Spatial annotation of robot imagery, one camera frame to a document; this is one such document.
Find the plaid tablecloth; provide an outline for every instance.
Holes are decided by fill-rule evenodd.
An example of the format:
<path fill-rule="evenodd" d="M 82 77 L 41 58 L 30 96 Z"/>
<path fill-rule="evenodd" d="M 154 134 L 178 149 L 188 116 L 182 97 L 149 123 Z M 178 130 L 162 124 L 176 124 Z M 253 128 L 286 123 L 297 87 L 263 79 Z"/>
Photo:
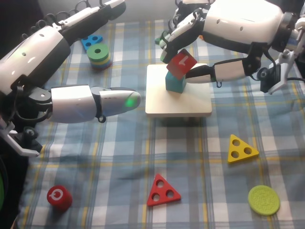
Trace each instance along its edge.
<path fill-rule="evenodd" d="M 72 46 L 47 87 L 130 87 L 141 93 L 142 103 L 104 124 L 37 125 L 43 150 L 30 159 L 18 228 L 305 228 L 304 85 L 290 82 L 268 95 L 250 78 L 223 83 L 222 88 L 211 84 L 212 116 L 192 127 L 165 126 L 147 118 L 144 107 L 146 67 L 160 63 L 161 49 L 154 39 L 166 27 L 165 21 L 148 21 L 101 28 L 97 34 L 109 45 L 113 60 L 112 68 L 101 73 L 91 69 L 81 42 Z M 210 65 L 242 57 L 201 40 L 188 50 Z M 264 57 L 262 66 L 269 63 Z M 294 69 L 290 76 L 297 73 Z M 229 166 L 231 134 L 257 148 L 260 156 Z M 181 202 L 146 206 L 157 173 L 181 194 Z M 73 196 L 64 214 L 54 211 L 46 198 L 59 184 Z M 281 208 L 276 215 L 262 217 L 251 211 L 247 196 L 256 185 L 278 193 Z"/>

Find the yellow ring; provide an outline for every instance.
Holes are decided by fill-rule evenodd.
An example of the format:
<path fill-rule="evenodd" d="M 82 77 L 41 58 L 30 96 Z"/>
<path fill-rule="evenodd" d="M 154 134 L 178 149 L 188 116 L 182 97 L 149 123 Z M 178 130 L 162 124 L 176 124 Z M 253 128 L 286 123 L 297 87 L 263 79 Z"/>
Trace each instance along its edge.
<path fill-rule="evenodd" d="M 103 60 L 101 62 L 93 62 L 93 61 L 91 61 L 91 62 L 95 65 L 102 65 L 102 64 L 106 64 L 109 60 L 110 60 L 110 54 L 108 55 L 108 57 L 105 60 Z"/>

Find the white wall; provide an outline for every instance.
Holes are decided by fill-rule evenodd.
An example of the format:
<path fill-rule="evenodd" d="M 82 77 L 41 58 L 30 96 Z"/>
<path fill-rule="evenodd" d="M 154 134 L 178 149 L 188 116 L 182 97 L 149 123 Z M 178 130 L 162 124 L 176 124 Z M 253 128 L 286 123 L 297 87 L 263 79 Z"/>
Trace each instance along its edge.
<path fill-rule="evenodd" d="M 80 0 L 38 0 L 44 14 L 56 14 L 60 11 L 69 11 L 75 8 Z M 147 21 L 171 19 L 177 9 L 174 0 L 125 0 L 126 11 L 115 22 Z M 99 6 L 98 0 L 89 0 L 91 6 Z"/>

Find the white square board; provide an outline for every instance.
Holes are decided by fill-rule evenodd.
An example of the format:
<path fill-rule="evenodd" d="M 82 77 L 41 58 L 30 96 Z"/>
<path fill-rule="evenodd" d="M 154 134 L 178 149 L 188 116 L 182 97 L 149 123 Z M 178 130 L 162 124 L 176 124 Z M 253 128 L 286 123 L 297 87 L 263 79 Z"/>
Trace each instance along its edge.
<path fill-rule="evenodd" d="M 149 117 L 207 117 L 212 113 L 209 83 L 187 83 L 182 94 L 165 88 L 166 64 L 147 66 L 145 112 Z"/>

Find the yellow triangle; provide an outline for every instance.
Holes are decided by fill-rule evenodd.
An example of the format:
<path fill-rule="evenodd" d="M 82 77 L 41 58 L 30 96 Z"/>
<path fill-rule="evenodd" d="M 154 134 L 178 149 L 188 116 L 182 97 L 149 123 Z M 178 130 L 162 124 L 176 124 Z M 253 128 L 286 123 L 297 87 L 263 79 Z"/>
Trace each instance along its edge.
<path fill-rule="evenodd" d="M 258 156 L 259 152 L 252 146 L 248 145 L 246 142 L 231 135 L 228 153 L 228 163 L 234 163 L 238 161 L 243 161 L 250 159 L 254 156 Z"/>

